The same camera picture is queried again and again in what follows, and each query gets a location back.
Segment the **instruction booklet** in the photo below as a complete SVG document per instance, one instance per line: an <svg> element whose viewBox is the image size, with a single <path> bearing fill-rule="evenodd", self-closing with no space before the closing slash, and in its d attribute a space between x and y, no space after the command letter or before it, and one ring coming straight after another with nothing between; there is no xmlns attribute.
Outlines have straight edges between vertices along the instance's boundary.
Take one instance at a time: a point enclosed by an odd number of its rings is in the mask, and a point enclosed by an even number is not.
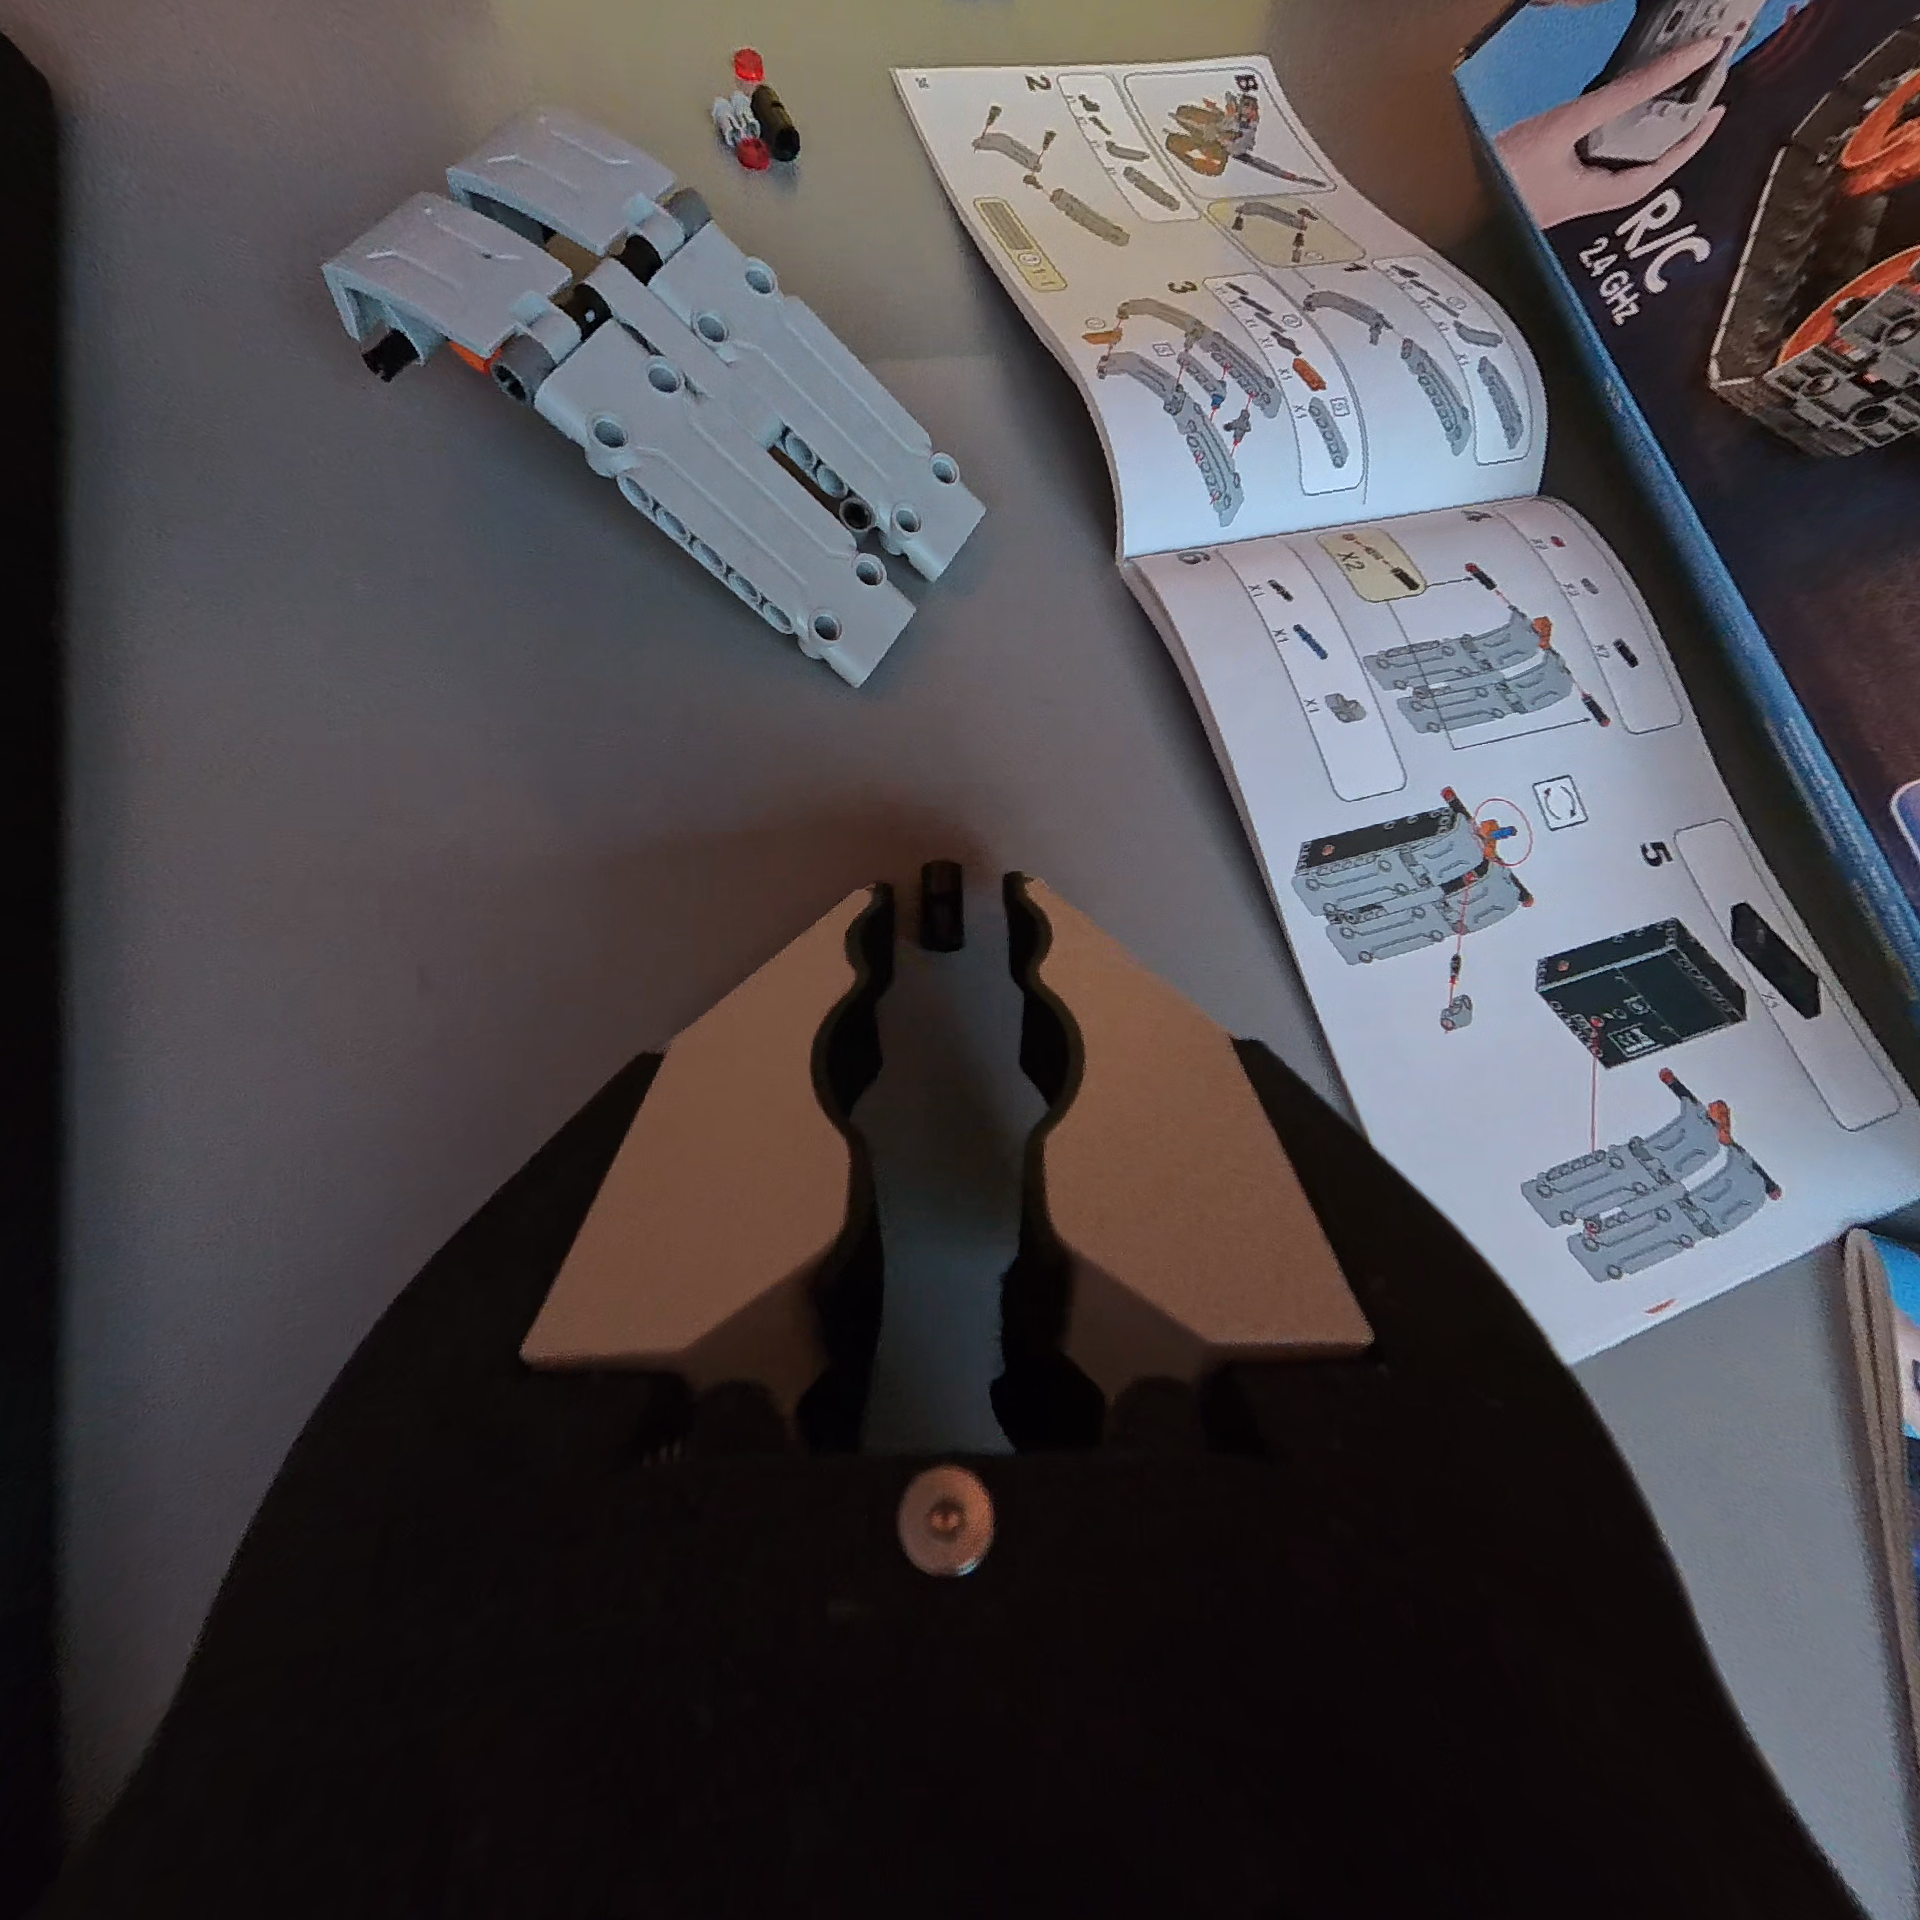
<svg viewBox="0 0 1920 1920"><path fill-rule="evenodd" d="M1546 384L1269 61L906 65L1094 413L1365 1133L1566 1359L1915 1197L1915 1100L1762 860Z"/></svg>

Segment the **grey brick assembly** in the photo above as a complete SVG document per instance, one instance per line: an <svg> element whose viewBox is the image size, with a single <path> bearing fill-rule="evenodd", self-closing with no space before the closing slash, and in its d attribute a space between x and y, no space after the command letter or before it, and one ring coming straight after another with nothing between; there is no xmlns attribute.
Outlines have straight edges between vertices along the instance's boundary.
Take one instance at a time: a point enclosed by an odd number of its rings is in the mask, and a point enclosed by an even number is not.
<svg viewBox="0 0 1920 1920"><path fill-rule="evenodd" d="M451 348L641 516L861 686L983 508L952 454L653 153L530 109L336 254L328 289L385 378Z"/></svg>

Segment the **blue leaflet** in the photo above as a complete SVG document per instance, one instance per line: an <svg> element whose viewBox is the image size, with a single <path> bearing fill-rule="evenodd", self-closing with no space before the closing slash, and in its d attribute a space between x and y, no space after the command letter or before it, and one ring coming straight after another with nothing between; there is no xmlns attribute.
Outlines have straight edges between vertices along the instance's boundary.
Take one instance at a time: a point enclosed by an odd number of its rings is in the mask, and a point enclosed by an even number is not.
<svg viewBox="0 0 1920 1920"><path fill-rule="evenodd" d="M1842 1286L1856 1370L1886 1433L1919 1440L1919 1253L1879 1231L1842 1244Z"/></svg>

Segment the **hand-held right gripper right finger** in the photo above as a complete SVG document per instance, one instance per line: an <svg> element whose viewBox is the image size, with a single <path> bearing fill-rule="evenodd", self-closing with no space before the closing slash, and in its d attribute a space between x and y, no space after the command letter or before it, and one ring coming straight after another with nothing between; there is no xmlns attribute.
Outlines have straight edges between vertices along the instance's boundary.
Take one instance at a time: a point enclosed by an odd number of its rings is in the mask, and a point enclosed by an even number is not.
<svg viewBox="0 0 1920 1920"><path fill-rule="evenodd" d="M1233 1034L1043 880L1002 887L1046 1113L1002 1279L997 1413L1349 1358L1375 1333Z"/></svg>

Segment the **blue toy box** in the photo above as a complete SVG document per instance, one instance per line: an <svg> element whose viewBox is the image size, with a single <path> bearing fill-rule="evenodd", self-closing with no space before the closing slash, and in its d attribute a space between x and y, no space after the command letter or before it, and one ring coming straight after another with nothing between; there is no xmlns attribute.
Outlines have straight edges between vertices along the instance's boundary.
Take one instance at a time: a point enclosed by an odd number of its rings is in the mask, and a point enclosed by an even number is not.
<svg viewBox="0 0 1920 1920"><path fill-rule="evenodd" d="M1456 85L1695 589L1915 980L1915 1L1517 4Z"/></svg>

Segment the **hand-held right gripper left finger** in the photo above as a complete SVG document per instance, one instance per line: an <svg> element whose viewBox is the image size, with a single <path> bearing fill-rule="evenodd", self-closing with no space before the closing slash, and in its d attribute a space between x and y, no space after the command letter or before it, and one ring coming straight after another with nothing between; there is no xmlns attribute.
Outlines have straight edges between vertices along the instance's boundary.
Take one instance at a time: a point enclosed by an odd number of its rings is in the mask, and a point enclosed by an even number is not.
<svg viewBox="0 0 1920 1920"><path fill-rule="evenodd" d="M857 1421L881 1248L851 1111L894 953L894 888L861 887L672 1037L521 1359L754 1385L787 1421Z"/></svg>

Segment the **grey desk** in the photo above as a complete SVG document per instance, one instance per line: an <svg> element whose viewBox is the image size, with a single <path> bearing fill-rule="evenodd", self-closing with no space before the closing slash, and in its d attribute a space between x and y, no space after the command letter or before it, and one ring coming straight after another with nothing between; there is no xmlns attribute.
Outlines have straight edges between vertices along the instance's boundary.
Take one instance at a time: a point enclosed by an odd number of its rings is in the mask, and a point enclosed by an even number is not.
<svg viewBox="0 0 1920 1920"><path fill-rule="evenodd" d="M64 1791L45 1914L1915 1914L1837 1254L1569 1378L1251 1369L987 1461L1040 1101L1002 873L1249 1037L1362 1292L1402 1224L1083 405L897 63L1264 52L1336 164L1549 349L1739 801L1886 991L1491 206L1499 4L5 4L63 135ZM754 48L801 130L713 126ZM702 177L987 518L865 692L321 261L495 120ZM655 1054L870 880L899 904L870 1448L530 1375Z"/></svg>

